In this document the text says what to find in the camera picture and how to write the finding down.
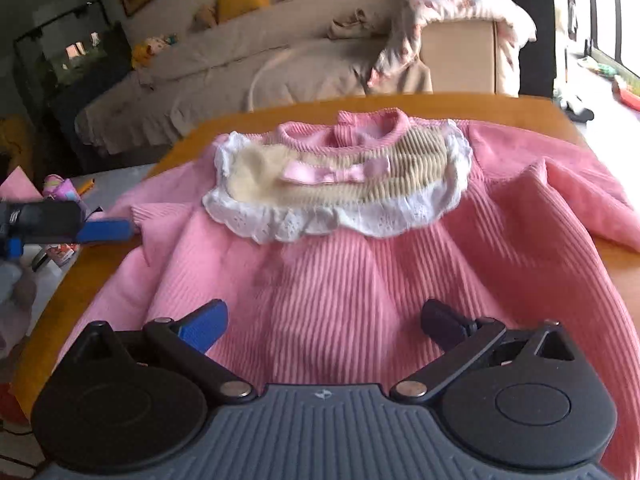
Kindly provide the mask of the pink ribbed child's dress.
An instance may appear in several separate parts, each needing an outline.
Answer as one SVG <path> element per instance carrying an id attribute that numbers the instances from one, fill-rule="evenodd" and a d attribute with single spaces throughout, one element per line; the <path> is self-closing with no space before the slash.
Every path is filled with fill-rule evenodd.
<path id="1" fill-rule="evenodd" d="M 378 382 L 433 361 L 437 299 L 509 325 L 560 321 L 618 411 L 606 468 L 639 474 L 639 339 L 596 245 L 639 219 L 590 151 L 388 108 L 232 131 L 139 184 L 113 216 L 141 235 L 81 324 L 137 330 L 220 299 L 210 356 L 256 386 Z"/>

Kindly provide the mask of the pink carton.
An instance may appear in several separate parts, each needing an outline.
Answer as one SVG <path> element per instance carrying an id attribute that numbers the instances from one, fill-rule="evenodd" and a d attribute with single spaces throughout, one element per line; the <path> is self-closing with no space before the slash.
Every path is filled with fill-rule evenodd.
<path id="1" fill-rule="evenodd" d="M 40 202 L 42 195 L 24 173 L 16 167 L 0 185 L 0 200 L 7 202 Z"/>

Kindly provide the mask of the yellow plush toy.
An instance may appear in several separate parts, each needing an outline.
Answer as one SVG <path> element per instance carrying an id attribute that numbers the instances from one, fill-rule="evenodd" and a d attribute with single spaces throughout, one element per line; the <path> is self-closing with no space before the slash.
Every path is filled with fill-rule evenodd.
<path id="1" fill-rule="evenodd" d="M 131 66 L 137 68 L 149 66 L 152 58 L 170 47 L 170 43 L 164 37 L 151 37 L 136 44 L 131 51 Z"/>

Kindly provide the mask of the beige covered sofa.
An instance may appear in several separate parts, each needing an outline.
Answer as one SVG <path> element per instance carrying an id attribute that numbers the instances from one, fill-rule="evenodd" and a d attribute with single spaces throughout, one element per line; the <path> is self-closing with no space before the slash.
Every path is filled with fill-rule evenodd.
<path id="1" fill-rule="evenodd" d="M 427 93 L 426 77 L 367 85 L 402 0 L 286 0 L 198 32 L 93 99 L 74 119 L 82 143 L 116 155 L 168 145 L 201 122 L 262 108 L 367 94 Z M 368 38 L 331 40 L 362 9 Z"/>

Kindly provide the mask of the red plastic basin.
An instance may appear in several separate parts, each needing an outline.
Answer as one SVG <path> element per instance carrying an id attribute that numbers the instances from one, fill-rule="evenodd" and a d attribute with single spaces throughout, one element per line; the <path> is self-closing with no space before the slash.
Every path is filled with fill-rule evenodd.
<path id="1" fill-rule="evenodd" d="M 640 96 L 634 92 L 634 88 L 627 84 L 620 75 L 614 77 L 612 91 L 618 102 L 637 112 L 640 110 Z"/>

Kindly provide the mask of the crumpled beige cloth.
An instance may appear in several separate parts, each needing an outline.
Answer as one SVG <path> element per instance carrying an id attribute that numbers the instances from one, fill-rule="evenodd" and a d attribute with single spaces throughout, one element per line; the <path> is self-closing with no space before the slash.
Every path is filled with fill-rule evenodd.
<path id="1" fill-rule="evenodd" d="M 362 9 L 334 18 L 328 29 L 331 40 L 368 38 L 370 35 L 367 14 Z"/>

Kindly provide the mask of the floral pink blanket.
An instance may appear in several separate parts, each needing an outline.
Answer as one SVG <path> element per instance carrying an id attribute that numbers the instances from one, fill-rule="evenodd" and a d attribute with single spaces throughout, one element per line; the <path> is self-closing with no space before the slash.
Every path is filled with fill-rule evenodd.
<path id="1" fill-rule="evenodd" d="M 520 51 L 536 35 L 513 0 L 402 0 L 367 85 L 380 90 L 425 76 L 427 92 L 517 96 Z"/>

